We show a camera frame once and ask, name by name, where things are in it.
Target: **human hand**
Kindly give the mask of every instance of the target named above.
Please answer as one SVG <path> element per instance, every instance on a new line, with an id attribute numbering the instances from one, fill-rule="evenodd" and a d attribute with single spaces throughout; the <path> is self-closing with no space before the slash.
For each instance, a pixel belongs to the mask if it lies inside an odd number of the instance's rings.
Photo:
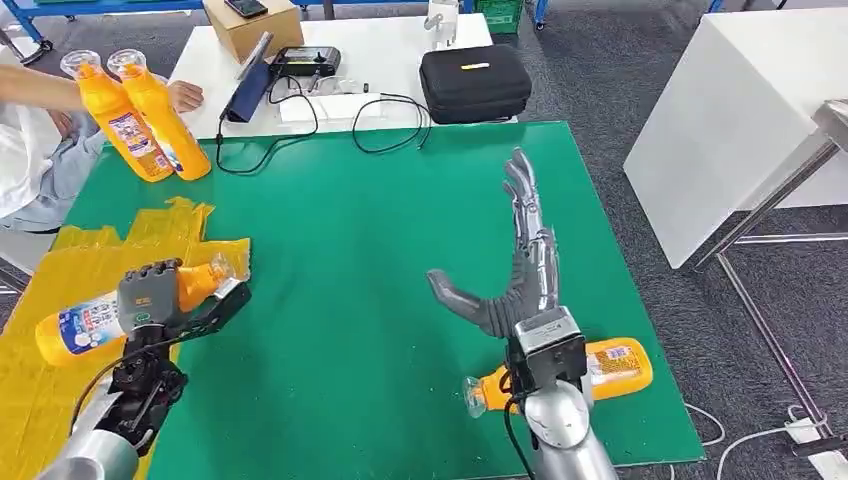
<path id="1" fill-rule="evenodd" d="M 203 103 L 203 89 L 182 80 L 168 85 L 168 93 L 177 113 L 190 112 Z"/>
<path id="2" fill-rule="evenodd" d="M 524 152 L 516 148 L 506 163 L 511 182 L 504 189 L 512 200 L 515 245 L 512 277 L 506 292 L 481 299 L 456 288 L 441 270 L 427 279 L 436 299 L 450 311 L 479 326 L 493 337 L 514 336 L 516 323 L 559 305 L 559 258 L 556 239 L 542 223 L 536 174 Z"/>
<path id="3" fill-rule="evenodd" d="M 68 138 L 74 129 L 74 122 L 71 117 L 67 113 L 56 110 L 47 110 L 47 114 L 50 115 L 50 119 L 53 120 L 53 124 L 59 130 L 59 135 L 62 138 Z"/>

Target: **cardboard box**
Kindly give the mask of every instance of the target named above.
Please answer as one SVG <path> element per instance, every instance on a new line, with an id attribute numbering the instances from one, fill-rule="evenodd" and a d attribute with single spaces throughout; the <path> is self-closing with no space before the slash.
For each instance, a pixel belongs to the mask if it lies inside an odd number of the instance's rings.
<path id="1" fill-rule="evenodd" d="M 268 8 L 268 13 L 253 18 L 242 18 L 224 3 L 224 0 L 203 0 L 203 8 L 215 33 L 218 34 L 218 39 L 239 62 L 243 62 L 250 55 L 262 32 L 274 34 L 266 56 L 276 54 L 283 47 L 303 45 L 300 12 L 295 5 L 289 0 L 259 2 Z"/>

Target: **jeans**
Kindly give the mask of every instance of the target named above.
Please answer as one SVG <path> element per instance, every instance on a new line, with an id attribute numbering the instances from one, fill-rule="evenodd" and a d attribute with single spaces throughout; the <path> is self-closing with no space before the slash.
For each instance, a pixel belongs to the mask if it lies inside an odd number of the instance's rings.
<path id="1" fill-rule="evenodd" d="M 71 113 L 74 129 L 50 156 L 53 166 L 41 177 L 38 196 L 0 218 L 0 228 L 43 232 L 59 228 L 97 163 L 105 137 L 86 113 Z"/>

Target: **orange cleaning bottle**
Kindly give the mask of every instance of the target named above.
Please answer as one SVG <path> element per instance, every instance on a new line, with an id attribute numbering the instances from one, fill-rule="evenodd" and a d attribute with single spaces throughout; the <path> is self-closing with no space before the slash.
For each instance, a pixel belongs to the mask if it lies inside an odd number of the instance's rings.
<path id="1" fill-rule="evenodd" d="M 233 271 L 220 254 L 210 263 L 179 267 L 177 300 L 180 311 L 188 313 L 200 306 L 229 277 L 233 277 Z M 123 346 L 113 340 L 129 333 L 119 321 L 119 311 L 118 292 L 113 290 L 49 315 L 35 327 L 35 341 L 41 356 L 57 367 L 80 357 L 114 358 Z"/>
<path id="2" fill-rule="evenodd" d="M 158 182 L 173 172 L 124 89 L 103 71 L 100 55 L 75 50 L 62 58 L 60 66 L 77 81 L 88 113 L 139 177 Z"/>
<path id="3" fill-rule="evenodd" d="M 592 398 L 604 400 L 638 392 L 651 384 L 654 370 L 645 348 L 634 338 L 618 337 L 586 344 L 586 364 L 592 384 Z M 501 365 L 483 378 L 467 377 L 464 384 L 468 413 L 477 418 L 488 410 L 503 410 L 510 398 L 501 390 L 506 367 Z M 509 389 L 509 377 L 503 386 Z M 510 412 L 518 413 L 512 405 Z"/>
<path id="4" fill-rule="evenodd" d="M 171 105 L 168 88 L 147 69 L 144 54 L 131 48 L 118 50 L 106 65 L 120 77 L 130 101 L 153 128 L 177 175 L 191 181 L 209 173 L 209 159 Z"/>

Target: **robotic arm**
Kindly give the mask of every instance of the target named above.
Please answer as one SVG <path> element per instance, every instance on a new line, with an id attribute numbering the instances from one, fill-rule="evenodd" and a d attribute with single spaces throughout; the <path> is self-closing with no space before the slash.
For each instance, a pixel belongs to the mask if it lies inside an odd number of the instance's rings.
<path id="1" fill-rule="evenodd" d="M 187 320 L 178 309 L 180 265 L 179 260 L 147 265 L 121 281 L 119 318 L 131 330 L 124 354 L 86 387 L 70 438 L 38 480 L 131 479 L 188 383 L 169 358 L 171 345 L 219 331 L 250 300 L 247 284 L 229 278 L 215 292 L 215 302 Z M 77 416 L 92 388 L 88 406 Z"/>
<path id="2" fill-rule="evenodd" d="M 520 148 L 506 163 L 506 173 L 511 182 L 505 181 L 504 189 L 512 199 L 515 227 L 512 276 L 506 292 L 481 299 L 456 288 L 441 270 L 427 273 L 430 287 L 449 310 L 487 334 L 507 339 L 510 402 L 518 405 L 530 426 L 535 453 L 531 468 L 518 450 L 530 478 L 617 479 L 589 423 L 592 401 L 586 340 L 568 309 L 559 305 L 556 240 L 542 224 L 535 173 Z M 514 438 L 510 406 L 504 408 L 504 416 Z"/>

